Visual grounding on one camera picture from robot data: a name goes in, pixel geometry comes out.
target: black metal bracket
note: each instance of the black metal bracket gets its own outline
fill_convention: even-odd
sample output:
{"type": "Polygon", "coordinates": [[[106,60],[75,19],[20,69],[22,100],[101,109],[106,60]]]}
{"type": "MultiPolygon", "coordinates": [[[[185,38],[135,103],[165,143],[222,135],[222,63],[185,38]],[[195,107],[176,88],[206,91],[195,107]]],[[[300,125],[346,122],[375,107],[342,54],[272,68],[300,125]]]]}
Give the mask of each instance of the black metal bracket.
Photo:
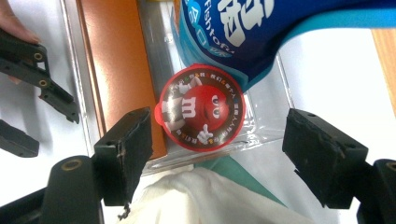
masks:
{"type": "Polygon", "coordinates": [[[0,119],[0,148],[19,157],[32,158],[38,155],[38,147],[34,138],[0,119]]]}
{"type": "Polygon", "coordinates": [[[56,163],[45,189],[0,208],[0,223],[97,224],[102,199],[106,206],[130,203],[152,155],[149,108],[126,114],[94,148],[92,158],[56,163]]]}
{"type": "Polygon", "coordinates": [[[320,117],[291,109],[282,150],[323,206],[361,202],[359,223],[396,223],[396,161],[368,164],[368,148],[320,117]]]}
{"type": "Polygon", "coordinates": [[[41,89],[40,99],[70,121],[79,123],[74,98],[50,78],[47,50],[29,44],[0,29],[0,72],[41,89]]]}

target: white fabric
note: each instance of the white fabric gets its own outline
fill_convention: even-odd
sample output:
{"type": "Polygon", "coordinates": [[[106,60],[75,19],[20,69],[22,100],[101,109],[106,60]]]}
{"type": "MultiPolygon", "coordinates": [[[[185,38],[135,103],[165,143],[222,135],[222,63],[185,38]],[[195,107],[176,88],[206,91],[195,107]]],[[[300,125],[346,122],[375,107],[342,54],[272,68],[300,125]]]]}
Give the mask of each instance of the white fabric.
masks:
{"type": "Polygon", "coordinates": [[[167,175],[131,204],[125,223],[313,223],[204,168],[167,175]]]}

